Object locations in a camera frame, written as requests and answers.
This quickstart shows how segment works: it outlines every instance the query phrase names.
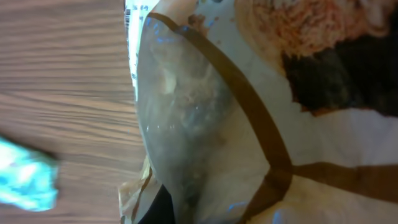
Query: clear plastic bag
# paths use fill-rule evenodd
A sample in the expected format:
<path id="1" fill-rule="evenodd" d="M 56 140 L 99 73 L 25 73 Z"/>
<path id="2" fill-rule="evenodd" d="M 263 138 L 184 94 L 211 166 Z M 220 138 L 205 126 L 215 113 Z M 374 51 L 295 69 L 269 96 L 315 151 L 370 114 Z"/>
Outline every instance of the clear plastic bag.
<path id="1" fill-rule="evenodd" d="M 177 223 L 393 223 L 395 1 L 130 2 L 141 132 Z"/>

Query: white label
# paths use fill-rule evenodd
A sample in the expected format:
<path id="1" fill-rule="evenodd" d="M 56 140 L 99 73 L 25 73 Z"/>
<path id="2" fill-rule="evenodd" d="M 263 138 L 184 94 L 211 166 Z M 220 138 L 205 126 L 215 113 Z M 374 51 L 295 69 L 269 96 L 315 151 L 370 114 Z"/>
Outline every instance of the white label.
<path id="1" fill-rule="evenodd" d="M 129 65 L 132 85 L 138 99 L 137 64 L 141 42 L 141 32 L 145 18 L 153 10 L 159 0 L 126 0 L 124 21 L 127 27 L 127 44 L 129 49 Z"/>

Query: black object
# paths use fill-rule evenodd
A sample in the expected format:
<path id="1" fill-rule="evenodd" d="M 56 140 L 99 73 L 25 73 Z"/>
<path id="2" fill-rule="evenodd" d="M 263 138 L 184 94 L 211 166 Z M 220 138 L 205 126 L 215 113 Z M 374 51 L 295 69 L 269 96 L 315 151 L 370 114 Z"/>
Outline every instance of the black object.
<path id="1" fill-rule="evenodd" d="M 175 224 L 173 201 L 164 185 L 158 191 L 148 212 L 138 224 Z"/>

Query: brown stripe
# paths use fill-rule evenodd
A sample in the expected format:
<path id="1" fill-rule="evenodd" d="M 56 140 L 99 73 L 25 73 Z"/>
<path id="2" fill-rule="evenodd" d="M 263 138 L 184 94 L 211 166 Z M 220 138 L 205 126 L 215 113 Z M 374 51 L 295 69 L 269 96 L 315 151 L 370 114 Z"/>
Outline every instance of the brown stripe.
<path id="1" fill-rule="evenodd" d="M 272 167 L 249 203 L 243 218 L 250 218 L 282 200 L 292 180 L 292 163 L 269 112 L 242 71 L 197 31 L 178 26 L 167 16 L 158 13 L 149 13 L 148 17 L 163 22 L 170 30 L 185 37 L 214 66 L 248 117 L 264 155 Z"/>
<path id="2" fill-rule="evenodd" d="M 139 202 L 141 201 L 141 195 L 145 188 L 148 186 L 150 178 L 152 178 L 152 168 L 149 168 L 149 174 L 144 182 L 144 184 L 141 187 L 141 190 L 139 192 L 138 198 L 137 198 L 137 203 L 135 204 L 134 208 L 132 209 L 132 214 L 131 214 L 131 221 L 133 222 L 134 219 L 136 218 L 138 208 L 139 208 Z"/>
<path id="3" fill-rule="evenodd" d="M 398 165 L 342 167 L 327 162 L 294 166 L 294 174 L 370 198 L 398 203 Z"/>

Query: wooden table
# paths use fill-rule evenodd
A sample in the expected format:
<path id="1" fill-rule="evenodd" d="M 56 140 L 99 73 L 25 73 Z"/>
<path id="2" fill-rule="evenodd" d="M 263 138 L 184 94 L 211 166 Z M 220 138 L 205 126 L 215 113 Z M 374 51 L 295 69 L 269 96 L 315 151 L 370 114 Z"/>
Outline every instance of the wooden table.
<path id="1" fill-rule="evenodd" d="M 119 222 L 145 156 L 126 48 L 123 0 L 0 1 L 0 134 L 60 159 L 57 207 L 1 223 Z"/>

